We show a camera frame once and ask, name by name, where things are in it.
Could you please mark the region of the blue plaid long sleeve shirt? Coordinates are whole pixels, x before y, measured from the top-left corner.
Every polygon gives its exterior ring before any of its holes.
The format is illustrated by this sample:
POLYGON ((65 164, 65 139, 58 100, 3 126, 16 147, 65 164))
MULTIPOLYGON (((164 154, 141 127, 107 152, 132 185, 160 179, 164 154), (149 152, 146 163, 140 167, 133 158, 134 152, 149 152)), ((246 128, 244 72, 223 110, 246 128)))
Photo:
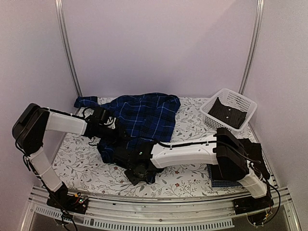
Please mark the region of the blue plaid long sleeve shirt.
POLYGON ((147 93, 123 95, 105 104, 99 104, 96 96, 78 97, 74 103, 75 108, 93 109, 98 106, 117 117, 128 136, 127 140, 114 142, 100 139, 97 144, 103 162, 113 164, 112 157, 117 147, 139 149, 148 138, 170 142, 180 100, 175 95, 147 93))

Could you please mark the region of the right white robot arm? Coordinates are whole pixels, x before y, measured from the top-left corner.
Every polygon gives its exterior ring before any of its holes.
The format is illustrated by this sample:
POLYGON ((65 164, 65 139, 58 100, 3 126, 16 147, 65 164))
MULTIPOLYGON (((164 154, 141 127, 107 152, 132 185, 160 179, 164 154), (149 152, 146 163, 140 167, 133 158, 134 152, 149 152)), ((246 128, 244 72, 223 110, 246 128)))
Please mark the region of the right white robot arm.
POLYGON ((148 138, 139 149, 129 151, 117 147, 112 162, 124 168, 129 181, 154 183, 156 173, 169 166, 184 164, 216 165, 224 180, 237 181, 251 194, 249 206, 259 210, 267 203, 270 185, 250 157, 244 145, 226 128, 203 139, 161 142, 148 138))

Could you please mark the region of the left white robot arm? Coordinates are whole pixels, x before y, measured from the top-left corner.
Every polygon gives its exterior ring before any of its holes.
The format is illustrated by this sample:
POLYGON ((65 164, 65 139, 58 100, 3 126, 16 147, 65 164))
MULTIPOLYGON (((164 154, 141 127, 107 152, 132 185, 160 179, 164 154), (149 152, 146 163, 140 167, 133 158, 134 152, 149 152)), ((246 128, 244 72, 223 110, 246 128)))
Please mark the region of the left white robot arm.
POLYGON ((45 152, 45 141, 50 133, 74 134, 110 142, 124 140, 127 134, 119 120, 101 106, 94 107, 88 116, 77 116, 35 103, 27 106, 12 128, 15 146, 22 153, 28 170, 34 173, 47 190, 54 193, 53 201, 61 209, 67 209, 72 203, 71 197, 59 190, 64 183, 45 152))

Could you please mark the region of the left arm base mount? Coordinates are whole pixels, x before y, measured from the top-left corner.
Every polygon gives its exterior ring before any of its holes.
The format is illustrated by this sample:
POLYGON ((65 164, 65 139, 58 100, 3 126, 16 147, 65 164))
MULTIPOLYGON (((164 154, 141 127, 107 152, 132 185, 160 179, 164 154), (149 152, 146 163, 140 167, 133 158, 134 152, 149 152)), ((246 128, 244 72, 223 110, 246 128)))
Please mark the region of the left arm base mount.
POLYGON ((56 191, 50 190, 45 186, 49 193, 49 198, 47 200, 47 205, 62 209, 67 212, 74 212, 78 214, 86 214, 89 200, 86 195, 81 195, 80 193, 75 193, 74 195, 68 193, 67 186, 62 182, 60 188, 56 191))

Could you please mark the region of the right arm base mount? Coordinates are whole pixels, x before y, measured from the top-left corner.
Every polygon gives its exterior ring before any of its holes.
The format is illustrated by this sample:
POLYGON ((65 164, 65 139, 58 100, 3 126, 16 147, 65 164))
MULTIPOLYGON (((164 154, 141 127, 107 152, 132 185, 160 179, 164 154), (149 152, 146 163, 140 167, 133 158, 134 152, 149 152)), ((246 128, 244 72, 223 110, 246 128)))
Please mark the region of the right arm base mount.
POLYGON ((263 226, 269 221, 274 205, 270 193, 260 198, 249 196, 234 199, 232 203, 236 215, 253 212, 253 214, 247 216, 248 222, 253 226, 263 226))

